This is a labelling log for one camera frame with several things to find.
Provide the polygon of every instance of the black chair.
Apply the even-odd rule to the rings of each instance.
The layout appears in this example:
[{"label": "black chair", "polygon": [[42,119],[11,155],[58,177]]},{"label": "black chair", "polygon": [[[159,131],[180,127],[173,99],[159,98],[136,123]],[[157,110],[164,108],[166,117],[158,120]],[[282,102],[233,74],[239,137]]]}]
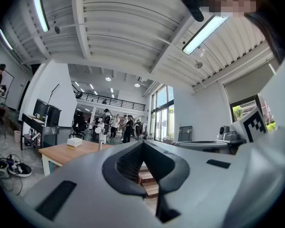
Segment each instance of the black chair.
[{"label": "black chair", "polygon": [[74,132],[71,133],[69,135],[69,137],[73,136],[74,137],[78,137],[78,138],[81,138],[81,139],[84,139],[85,138],[85,129],[86,129],[86,122],[85,122],[85,117],[83,116],[82,113],[79,113],[79,115],[76,115],[74,117],[74,124],[72,126]]}]

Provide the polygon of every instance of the sneaker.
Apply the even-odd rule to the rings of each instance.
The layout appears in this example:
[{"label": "sneaker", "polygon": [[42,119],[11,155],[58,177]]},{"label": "sneaker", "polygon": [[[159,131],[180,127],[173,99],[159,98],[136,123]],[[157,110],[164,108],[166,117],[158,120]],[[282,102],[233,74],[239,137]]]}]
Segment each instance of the sneaker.
[{"label": "sneaker", "polygon": [[20,177],[28,177],[32,174],[32,169],[25,163],[9,160],[9,173]]}]

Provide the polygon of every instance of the ceiling light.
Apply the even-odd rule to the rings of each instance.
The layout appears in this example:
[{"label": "ceiling light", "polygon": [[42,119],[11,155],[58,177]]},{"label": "ceiling light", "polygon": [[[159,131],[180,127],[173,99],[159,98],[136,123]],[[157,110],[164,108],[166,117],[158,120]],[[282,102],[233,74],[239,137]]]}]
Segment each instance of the ceiling light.
[{"label": "ceiling light", "polygon": [[198,32],[188,41],[183,47],[183,52],[190,55],[201,43],[204,42],[222,23],[224,23],[229,17],[215,17],[212,16]]},{"label": "ceiling light", "polygon": [[270,63],[269,63],[269,66],[270,66],[272,72],[274,73],[274,75],[276,75],[276,71],[275,71],[275,69],[272,67],[272,65]]},{"label": "ceiling light", "polygon": [[5,44],[9,47],[9,49],[13,49],[10,45],[10,43],[8,42],[8,40],[6,40],[5,35],[3,34],[2,30],[0,29],[0,35],[2,37],[2,39],[4,40]]},{"label": "ceiling light", "polygon": [[41,27],[44,32],[47,32],[49,30],[49,26],[47,23],[48,22],[47,18],[44,13],[42,0],[34,0],[34,4],[35,4],[36,12],[37,12]]}]

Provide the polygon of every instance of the wooden table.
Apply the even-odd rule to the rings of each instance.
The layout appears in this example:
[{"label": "wooden table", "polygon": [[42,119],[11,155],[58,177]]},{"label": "wooden table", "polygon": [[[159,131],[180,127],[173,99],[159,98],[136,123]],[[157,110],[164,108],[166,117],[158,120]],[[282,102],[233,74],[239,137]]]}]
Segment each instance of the wooden table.
[{"label": "wooden table", "polygon": [[[77,147],[63,143],[52,147],[39,149],[39,152],[42,154],[44,175],[48,176],[50,174],[49,162],[62,166],[79,156],[98,151],[98,146],[99,143],[83,140],[82,144]],[[113,147],[113,145],[103,144],[103,149],[110,147]]]}]

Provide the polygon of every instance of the window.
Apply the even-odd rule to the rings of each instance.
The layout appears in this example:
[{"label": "window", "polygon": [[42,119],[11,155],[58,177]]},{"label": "window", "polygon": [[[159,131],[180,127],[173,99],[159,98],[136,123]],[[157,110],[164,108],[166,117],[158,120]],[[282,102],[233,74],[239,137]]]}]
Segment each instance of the window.
[{"label": "window", "polygon": [[171,86],[165,85],[152,96],[150,135],[158,141],[174,139],[174,97]]},{"label": "window", "polygon": [[241,118],[243,118],[246,114],[248,114],[255,107],[258,107],[259,109],[261,109],[257,95],[254,95],[252,97],[249,97],[239,102],[235,102],[231,104],[230,106],[231,106],[233,122],[236,122],[240,120]]},{"label": "window", "polygon": [[169,101],[174,100],[173,87],[171,86],[168,86],[168,97],[169,97]]},{"label": "window", "polygon": [[273,131],[274,129],[276,129],[276,123],[274,121],[274,116],[270,111],[269,106],[267,105],[266,101],[262,98],[261,94],[257,94],[258,98],[260,100],[260,104],[261,104],[261,109],[262,109],[262,113],[263,113],[263,119],[265,122],[265,125],[267,127],[267,130]]},{"label": "window", "polygon": [[154,128],[155,128],[155,112],[151,114],[151,128],[150,128],[150,136],[154,136]]},{"label": "window", "polygon": [[152,110],[156,109],[156,94],[152,96],[153,104],[152,104]]},{"label": "window", "polygon": [[169,106],[168,123],[168,137],[174,139],[174,105]]},{"label": "window", "polygon": [[157,107],[167,103],[167,87],[165,86],[157,94]]}]

